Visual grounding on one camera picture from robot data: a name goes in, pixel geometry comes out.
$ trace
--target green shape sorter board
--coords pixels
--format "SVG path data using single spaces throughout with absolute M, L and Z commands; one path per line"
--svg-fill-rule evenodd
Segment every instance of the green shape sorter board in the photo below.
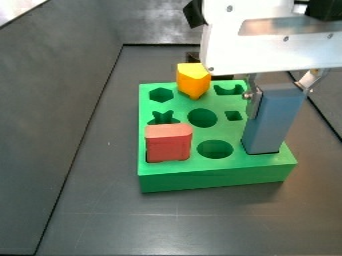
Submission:
M 248 155 L 243 149 L 247 89 L 243 80 L 212 81 L 193 101 L 176 83 L 139 86 L 137 175 L 141 192 L 172 191 L 285 179 L 296 160 L 285 144 L 279 153 Z M 148 124 L 188 123 L 193 128 L 191 155 L 185 161 L 145 162 L 144 129 Z

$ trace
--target square hole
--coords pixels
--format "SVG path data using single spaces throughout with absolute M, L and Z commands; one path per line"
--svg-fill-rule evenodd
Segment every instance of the square hole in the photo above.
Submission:
M 227 119 L 229 121 L 240 121 L 240 120 L 243 120 L 239 111 L 224 111 L 224 114 L 225 114 L 225 117 L 227 117 Z

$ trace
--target gray wall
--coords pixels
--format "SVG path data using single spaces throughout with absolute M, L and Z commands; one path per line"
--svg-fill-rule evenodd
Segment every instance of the gray wall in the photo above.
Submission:
M 331 69 L 310 95 L 319 112 L 342 140 L 342 69 Z
M 110 25 L 128 44 L 199 44 L 201 27 L 189 29 L 189 0 L 101 0 Z
M 36 249 L 120 48 L 101 1 L 49 1 L 0 30 L 0 254 Z

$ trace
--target hexagon hole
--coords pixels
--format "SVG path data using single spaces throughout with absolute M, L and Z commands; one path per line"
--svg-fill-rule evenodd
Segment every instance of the hexagon hole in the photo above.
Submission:
M 173 93 L 171 90 L 164 88 L 156 88 L 149 92 L 149 100 L 164 103 L 173 99 Z

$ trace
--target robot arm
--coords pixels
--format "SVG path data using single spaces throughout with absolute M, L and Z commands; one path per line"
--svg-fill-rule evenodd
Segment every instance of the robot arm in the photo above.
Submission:
M 248 154 L 277 152 L 315 82 L 342 66 L 342 0 L 311 0 L 306 15 L 293 10 L 292 0 L 193 0 L 184 10 L 192 27 L 204 24 L 200 62 L 211 75 L 252 74 L 243 94 Z M 304 69 L 292 81 L 285 71 Z
M 315 18 L 293 13 L 292 0 L 203 0 L 184 8 L 188 21 L 204 24 L 200 61 L 212 75 L 342 66 L 342 1 L 308 2 Z M 191 14 L 189 7 L 201 11 Z

